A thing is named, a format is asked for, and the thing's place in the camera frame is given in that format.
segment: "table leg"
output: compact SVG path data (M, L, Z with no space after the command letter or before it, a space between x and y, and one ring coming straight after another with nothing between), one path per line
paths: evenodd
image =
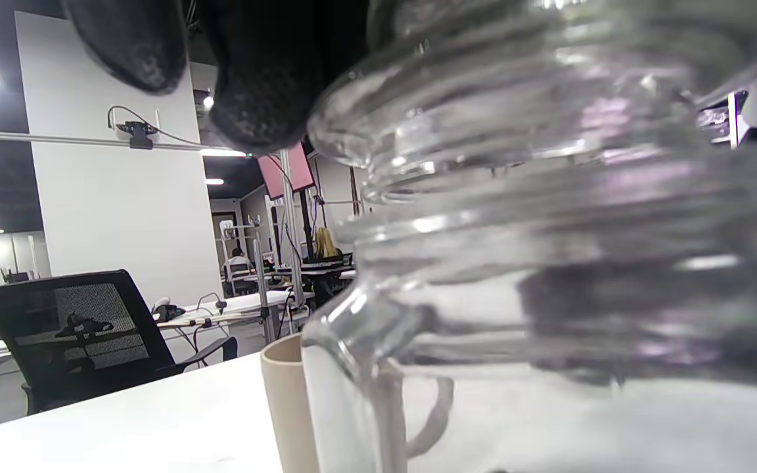
M279 323L279 308L274 305L270 307L270 315L262 323L262 329L265 332L265 345L270 345L276 341Z

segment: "wire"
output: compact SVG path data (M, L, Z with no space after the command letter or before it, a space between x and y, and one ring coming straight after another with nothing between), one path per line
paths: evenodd
M291 186L291 191L293 191L294 190L294 183L291 182L291 178L288 177L288 174L286 174L285 170L282 169L282 165L279 163L279 161L277 161L277 159L279 159L279 158L276 158L276 156L271 155L271 154L267 155L267 158L270 158L270 160L271 160L271 162L273 162L274 166L276 166L277 168L279 168L279 171L282 171L282 177L285 177L285 180L288 181L288 184Z
M189 345L191 345L192 349L195 348L195 344L192 344L192 339L189 338L189 335L186 335L186 332L183 332L183 329L179 327L174 327L175 332L179 333L180 336L186 339L187 342L189 342Z
M288 237L288 242L291 243L291 248L294 249L295 252L297 252L297 256L300 257L300 249L297 248L297 245L294 245L294 240L291 239L291 233L288 231L288 224L285 224L285 236Z
M198 325L198 328L195 329L195 333L192 334L192 340L195 341L195 344L193 347L195 347L195 353L200 353L200 350L198 350L198 332L200 329L202 329L202 325Z
M315 233L317 231L317 206L319 204L319 195L315 195L315 218L311 222L311 239L315 239Z
M217 294L217 293L211 292L211 293L208 293L208 294L204 294L204 295L203 295L203 296L201 297L201 299L198 299L198 306L197 306L197 307L195 308L195 311L199 311L199 309L200 309L200 303L201 303L201 302L202 302L202 301L203 301L204 299L206 299L206 298L207 298L208 296L215 296L215 297L217 297L217 298L218 298L218 302L221 302L220 296L218 296L218 294ZM206 311L207 311L208 313L210 313L210 314L212 313L212 311L210 311L209 309L206 309Z
M116 110L117 108L118 110L125 110L129 112L130 114L133 114L133 116L138 118L139 121L142 121L143 123L145 123L145 125L150 126L150 128L155 129L157 132L159 132L162 135L165 135L166 137L174 138L177 141L183 141L183 143L187 143L190 145L201 146L200 143L195 143L194 141L184 140L183 138L175 137L175 135L172 135L171 133L166 133L165 131L162 131L161 129L156 128L156 126L151 125L151 123L148 120L145 120L144 118L142 118L140 114L130 110L130 108L127 108L124 105L113 105L112 107L109 108L109 110L107 110L107 128L109 129L113 129L113 121L111 120L111 115L113 114L113 110Z
M223 327L221 326L221 324L220 324L220 323L216 323L216 326L217 326L217 327L218 327L219 329L221 329L221 331L223 332L223 335L229 336L229 333L227 333L227 332L226 332L226 330L224 330L224 329L223 329Z
M283 307L285 307L285 311L290 312L290 309L288 308L288 299L291 299L291 297L294 296L294 287L291 286L288 288L288 294L285 296L285 304ZM282 335L282 326L285 325L285 312L282 313L282 319L279 321L279 329L276 331L276 339L279 340L279 337Z

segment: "black ceiling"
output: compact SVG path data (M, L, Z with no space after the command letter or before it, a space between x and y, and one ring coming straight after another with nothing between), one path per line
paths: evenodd
M62 12L58 0L0 0L0 131L27 133L14 11L58 18L62 17ZM202 35L196 35L193 41L192 60L211 63ZM202 130L201 139L202 143L220 144L207 129ZM204 167L207 177L225 180L225 185L208 187L210 198L241 198L262 185L261 171L253 160L205 158ZM0 228L6 231L42 229L30 143L0 141Z

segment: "computer screen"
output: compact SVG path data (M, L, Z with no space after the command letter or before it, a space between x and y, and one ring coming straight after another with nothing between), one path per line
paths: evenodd
M306 158L306 152L303 150L303 144L297 143L297 146L288 150L288 163L290 164L290 179L291 187L294 188L294 192L308 189L315 185L315 179L311 174L309 168L309 160ZM280 198L285 195L282 186L282 171L279 167L282 165L279 162L279 157L259 158L259 168L262 170L262 177L265 179L265 186L267 186L267 194L270 195L272 200Z

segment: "black cable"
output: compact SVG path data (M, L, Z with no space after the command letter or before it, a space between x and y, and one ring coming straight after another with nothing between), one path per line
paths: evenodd
M271 155L271 154L267 155L267 157L270 158L270 160L271 160L271 162L273 162L274 166L276 166L277 168L279 168L279 171L282 171L282 177L285 177L285 180L288 181L289 185L291 185L291 191L293 191L294 190L294 183L291 182L291 178L288 177L288 174L286 174L285 170L282 169L282 165L279 163L279 161L277 161L277 159L279 159L279 158L276 158L276 156Z
M311 238L312 240L315 238L315 234L317 233L317 206L319 205L319 195L315 195L315 218L311 222Z
M200 309L200 303L201 303L201 302L202 302L202 301L203 301L204 299L206 299L206 298L207 298L208 296L215 296L215 297L217 297L217 298L218 298L218 302L221 302L220 296L218 296L218 294L217 294L217 293L211 292L211 293L208 293L208 294L204 294L204 295L203 295L203 296L201 297L201 299L198 299L198 306L197 306L197 307L195 308L195 311L199 311L199 309Z
M285 311L289 311L288 309L288 299L291 299L291 297L294 295L294 287L288 288L288 294L285 296L285 303L283 304L283 307L285 308ZM276 339L279 340L279 337L282 335L282 326L285 325L285 312L282 313L282 320L279 321L279 330L276 331Z
M200 353L200 350L198 350L198 331L202 329L202 325L198 325L198 328L195 329L195 333L192 334L192 340L195 341L195 353Z
M195 349L195 345L192 344L191 338L189 338L189 335L186 335L186 332L183 332L183 329L181 329L179 327L174 327L174 330L175 330L175 332L179 333L180 336L182 336L183 338L185 338L187 342L189 342L189 345L192 347L192 349Z
M184 140L183 138L175 137L175 135L172 135L171 133L166 133L165 131L162 131L161 129L156 128L156 126L151 125L148 120L145 120L144 118L142 118L142 116L140 114L138 114L138 113L130 110L130 108L127 108L124 105L113 105L112 107L109 108L109 110L107 110L107 128L109 128L109 129L113 129L113 120L112 120L111 117L112 117L112 114L113 114L113 110L116 110L117 108L119 108L120 110L125 110L125 111L129 112L130 114L133 114L133 116L135 116L136 118L138 118L139 121L145 123L145 125L150 126L153 129L155 129L161 135L165 135L166 137L169 137L169 138L174 138L177 141L183 141L183 143L187 143L187 144L190 144L190 145L201 146L200 143L195 143L194 141Z
M294 249L295 252L297 252L297 257L300 257L300 249L297 248L297 245L294 245L294 240L291 239L291 233L288 232L288 224L285 224L285 236L288 237L288 242L291 243L291 248Z
M223 332L223 335L229 336L229 333L227 332L227 330L224 330L220 323L216 323L216 326L219 329L221 329L221 331Z

